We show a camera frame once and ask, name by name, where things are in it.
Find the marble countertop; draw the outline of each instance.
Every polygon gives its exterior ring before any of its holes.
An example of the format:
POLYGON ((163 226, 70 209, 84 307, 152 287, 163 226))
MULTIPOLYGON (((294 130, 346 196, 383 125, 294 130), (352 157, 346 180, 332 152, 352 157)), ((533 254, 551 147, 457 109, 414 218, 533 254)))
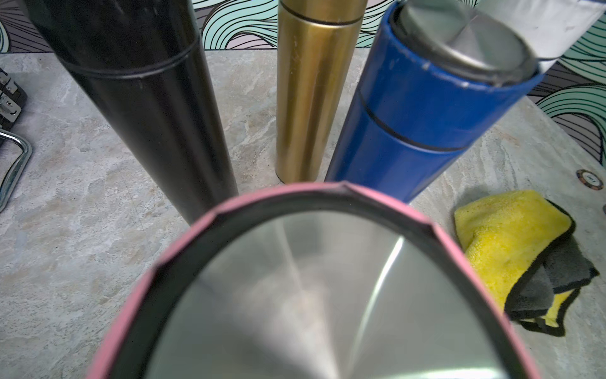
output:
MULTIPOLYGON (((320 178, 367 53, 356 49, 320 178)), ((278 185, 276 52, 207 58, 240 192, 278 185)), ((136 280, 187 224, 52 54, 2 55, 0 67, 29 95, 13 131, 34 146, 0 213, 0 376, 79 378, 136 280)), ((457 207, 537 190, 575 218, 582 251, 606 275, 606 190, 581 184, 579 169, 606 179, 590 155, 523 99, 412 206, 454 235, 457 207)), ((516 330, 544 378, 606 377, 603 277, 582 290, 566 328, 564 338, 516 330)))

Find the thermos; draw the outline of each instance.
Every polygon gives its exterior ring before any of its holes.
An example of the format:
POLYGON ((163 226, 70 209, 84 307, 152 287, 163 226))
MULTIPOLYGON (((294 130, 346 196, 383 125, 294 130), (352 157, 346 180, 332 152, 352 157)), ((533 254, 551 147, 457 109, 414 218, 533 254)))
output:
POLYGON ((278 5, 276 174, 314 181, 362 25, 366 0, 278 5))
POLYGON ((142 276, 87 379, 538 379, 458 245, 349 183, 230 199, 142 276))
POLYGON ((190 0, 22 0, 188 223, 238 194, 190 0))
POLYGON ((482 0, 476 8, 522 36, 546 72, 604 14, 606 2, 482 0))
POLYGON ((500 22, 457 0, 396 2, 325 180, 409 202, 540 81, 531 49, 500 22))

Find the blue thermos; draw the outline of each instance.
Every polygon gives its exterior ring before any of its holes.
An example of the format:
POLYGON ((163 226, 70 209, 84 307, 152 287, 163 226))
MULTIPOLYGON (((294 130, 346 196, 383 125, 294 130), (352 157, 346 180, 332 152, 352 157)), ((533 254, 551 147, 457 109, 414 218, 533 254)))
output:
POLYGON ((381 20, 326 181, 411 201, 542 77, 512 30, 457 0, 381 20))

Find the yellow microfiber cloth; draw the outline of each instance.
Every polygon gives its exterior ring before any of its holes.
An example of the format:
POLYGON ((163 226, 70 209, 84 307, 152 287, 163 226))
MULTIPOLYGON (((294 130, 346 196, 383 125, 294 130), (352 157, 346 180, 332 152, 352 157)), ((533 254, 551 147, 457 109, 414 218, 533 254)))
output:
POLYGON ((532 190, 474 201, 455 211, 454 222, 467 259, 502 310, 522 274, 572 223, 532 190))
POLYGON ((535 191, 488 196, 454 213, 467 259, 512 320, 564 335, 564 314, 599 272, 572 234, 576 224, 535 191))

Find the black object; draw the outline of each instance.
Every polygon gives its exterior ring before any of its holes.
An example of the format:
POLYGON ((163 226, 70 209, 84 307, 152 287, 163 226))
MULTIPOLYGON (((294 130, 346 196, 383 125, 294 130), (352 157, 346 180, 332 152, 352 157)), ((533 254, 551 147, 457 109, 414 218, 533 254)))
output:
POLYGON ((188 223, 238 194, 189 0, 21 0, 188 223))
POLYGON ((0 128, 10 131, 27 101, 27 94, 10 75, 0 69, 0 128))

